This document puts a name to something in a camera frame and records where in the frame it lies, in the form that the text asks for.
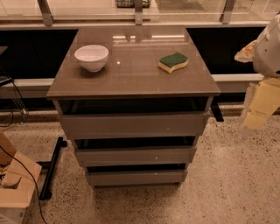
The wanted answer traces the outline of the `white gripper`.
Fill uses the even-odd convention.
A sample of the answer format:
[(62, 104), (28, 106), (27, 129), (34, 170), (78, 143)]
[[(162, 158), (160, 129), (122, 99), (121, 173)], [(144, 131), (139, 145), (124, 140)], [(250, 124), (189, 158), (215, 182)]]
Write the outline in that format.
[(280, 14), (276, 14), (257, 40), (244, 46), (234, 59), (242, 63), (253, 61), (256, 72), (276, 77), (250, 83), (247, 88), (239, 131), (250, 136), (280, 108), (280, 80), (277, 79), (280, 77)]

